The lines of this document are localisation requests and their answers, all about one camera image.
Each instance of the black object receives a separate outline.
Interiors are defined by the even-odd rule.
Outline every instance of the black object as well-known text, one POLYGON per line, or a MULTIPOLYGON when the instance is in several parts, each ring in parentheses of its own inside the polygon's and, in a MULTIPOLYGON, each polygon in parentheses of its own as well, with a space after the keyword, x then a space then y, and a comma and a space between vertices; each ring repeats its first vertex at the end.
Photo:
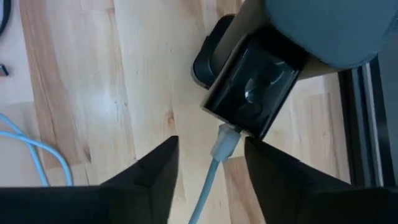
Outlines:
POLYGON ((262 27, 235 47, 203 108, 236 129, 262 139, 307 56, 274 28, 262 27))
POLYGON ((0 65, 0 76, 8 76, 10 73, 8 72, 5 65, 0 65))
POLYGON ((173 136, 99 186, 0 189, 0 223, 167 223, 177 173, 173 136))
POLYGON ((206 37, 193 63, 192 78, 203 88, 209 89, 216 80, 218 72, 220 72, 213 71, 211 68, 211 57, 234 17, 234 15, 227 15, 219 19, 210 35, 206 37))
POLYGON ((357 189, 254 138, 245 157, 267 224, 398 222, 396 188, 357 189))
POLYGON ((0 35, 6 28, 7 22, 10 18, 11 13, 11 0, 1 0, 0 4, 2 4, 2 18, 0 18, 0 35))
POLYGON ((397 185, 397 57, 395 31, 369 65, 339 73, 351 182, 358 186, 397 185))

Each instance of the black plastic housing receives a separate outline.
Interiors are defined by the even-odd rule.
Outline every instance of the black plastic housing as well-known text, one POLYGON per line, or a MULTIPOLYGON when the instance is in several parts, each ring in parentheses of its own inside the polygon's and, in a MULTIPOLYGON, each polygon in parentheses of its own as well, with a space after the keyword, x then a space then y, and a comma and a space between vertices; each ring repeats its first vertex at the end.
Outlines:
POLYGON ((235 46, 202 107, 262 139, 297 81, 308 54, 273 27, 235 46))

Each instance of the wood grain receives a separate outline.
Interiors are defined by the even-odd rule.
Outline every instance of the wood grain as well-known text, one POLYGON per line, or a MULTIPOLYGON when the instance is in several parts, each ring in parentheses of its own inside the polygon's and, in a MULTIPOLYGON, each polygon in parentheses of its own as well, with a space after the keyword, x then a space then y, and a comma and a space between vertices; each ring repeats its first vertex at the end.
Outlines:
POLYGON ((265 224, 244 157, 224 163, 231 223, 265 224))
MULTIPOLYGON (((0 62, 13 73, 0 80, 0 113, 56 147, 77 185, 102 183, 179 135, 169 222, 186 223, 220 124, 200 109, 206 90, 190 69, 218 18, 236 12, 241 1, 14 2, 0 37, 0 62)), ((343 130, 338 82, 329 75, 297 83, 265 141, 348 181, 343 130)), ((40 185, 25 146, 0 141, 11 149, 0 157, 0 185, 40 185), (13 178, 5 178, 7 169, 13 178)), ((233 156, 217 172, 200 223, 263 223, 242 141, 233 156)), ((65 184, 58 162, 48 154, 42 160, 50 183, 65 184)))

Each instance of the cable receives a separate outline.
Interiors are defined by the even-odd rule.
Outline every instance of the cable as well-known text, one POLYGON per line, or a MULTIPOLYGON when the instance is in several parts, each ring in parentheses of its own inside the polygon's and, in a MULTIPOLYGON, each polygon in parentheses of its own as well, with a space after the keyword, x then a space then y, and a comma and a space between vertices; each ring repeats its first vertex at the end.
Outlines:
MULTIPOLYGON (((12 128, 17 134, 21 134, 25 136, 25 134, 14 124, 8 117, 6 117, 4 114, 0 114, 0 119, 2 119, 10 128, 12 128)), ((48 187, 49 183, 47 181, 47 177, 45 176, 45 172, 43 170, 42 164, 40 163, 39 155, 37 155, 36 150, 33 148, 33 146, 27 142, 25 142, 26 146, 29 148, 30 155, 32 156, 33 163, 36 166, 37 172, 39 173, 40 176, 40 181, 42 182, 44 187, 48 187)))
POLYGON ((213 185, 214 177, 216 176, 216 171, 218 168, 218 162, 217 160, 213 159, 210 164, 209 171, 207 172, 205 184, 203 185, 203 188, 200 192, 200 196, 197 202, 197 205, 195 206, 195 209, 193 210, 191 219, 189 219, 188 224, 196 224, 199 220, 201 211, 203 210, 203 207, 205 206, 207 197, 209 196, 211 186, 213 185))
POLYGON ((37 155, 37 153, 32 145, 41 147, 42 149, 53 154, 53 156, 55 156, 58 159, 58 161, 61 163, 61 166, 65 173, 65 178, 67 180, 67 186, 73 185, 72 175, 71 175, 70 169, 68 167, 68 164, 67 164, 66 160, 61 156, 61 154, 57 150, 55 150, 54 148, 52 148, 44 143, 29 139, 28 137, 23 135, 22 131, 5 115, 0 114, 0 119, 3 120, 6 124, 8 124, 17 133, 17 134, 14 134, 14 133, 10 133, 8 131, 0 131, 0 136, 6 136, 9 138, 18 139, 20 141, 24 141, 27 144, 30 154, 32 155, 34 164, 36 166, 37 172, 40 175, 40 180, 42 181, 44 186, 48 187, 49 184, 47 182, 47 178, 45 176, 43 167, 40 163, 39 156, 37 155))
POLYGON ((240 137, 241 135, 237 131, 226 124, 222 124, 218 127, 218 139, 211 150, 213 160, 211 161, 205 183, 188 224, 196 224, 198 222, 201 211, 203 210, 207 197, 209 196, 211 186, 213 185, 218 164, 232 156, 240 137))

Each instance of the cable connector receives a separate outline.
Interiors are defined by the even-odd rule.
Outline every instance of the cable connector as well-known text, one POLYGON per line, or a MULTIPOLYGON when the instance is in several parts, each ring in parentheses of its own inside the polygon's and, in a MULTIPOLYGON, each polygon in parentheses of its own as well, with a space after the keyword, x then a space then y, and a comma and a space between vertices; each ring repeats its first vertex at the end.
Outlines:
POLYGON ((218 139, 211 150, 211 156, 218 162, 227 160, 234 152, 241 134, 227 124, 218 127, 218 139))

